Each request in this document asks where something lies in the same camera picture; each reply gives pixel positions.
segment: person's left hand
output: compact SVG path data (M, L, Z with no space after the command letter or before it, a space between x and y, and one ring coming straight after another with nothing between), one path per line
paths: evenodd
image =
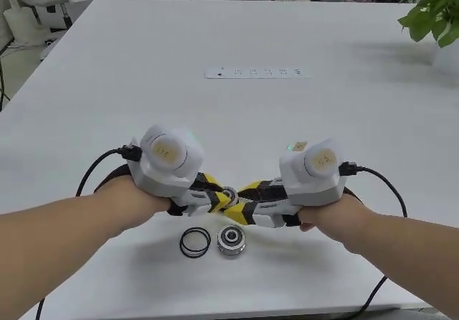
M142 225L157 212L167 211L171 204L167 198L154 197L139 189L128 175L110 180L95 193L95 197L114 212L120 234Z

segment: green plant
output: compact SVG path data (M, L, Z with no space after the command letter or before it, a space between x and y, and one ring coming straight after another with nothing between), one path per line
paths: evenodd
M411 38L419 42L432 32L440 47L459 38L459 0L402 0L416 1L416 6L399 23L410 30Z

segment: hand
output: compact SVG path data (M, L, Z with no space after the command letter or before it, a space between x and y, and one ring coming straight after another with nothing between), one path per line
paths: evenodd
M336 203L322 207L304 207L298 213L304 232L317 227L323 234L343 243L348 250L359 239L369 222L377 216L356 197L343 194Z
M167 211L171 204L167 198L154 197L139 189L128 175L110 180L95 196L115 215L119 234L142 225L157 212Z

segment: chair leg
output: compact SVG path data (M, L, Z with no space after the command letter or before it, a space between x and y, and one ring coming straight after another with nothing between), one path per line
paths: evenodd
M67 13L67 8L65 7L65 4L61 4L60 8L62 10L62 13L64 14L64 23L65 23L65 28L69 29L72 25L72 19L69 17L69 13Z

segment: bearing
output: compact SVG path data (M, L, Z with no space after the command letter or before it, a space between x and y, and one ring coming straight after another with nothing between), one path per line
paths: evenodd
M225 255L238 255L245 249L245 233L237 225L225 225L217 234L217 245Z

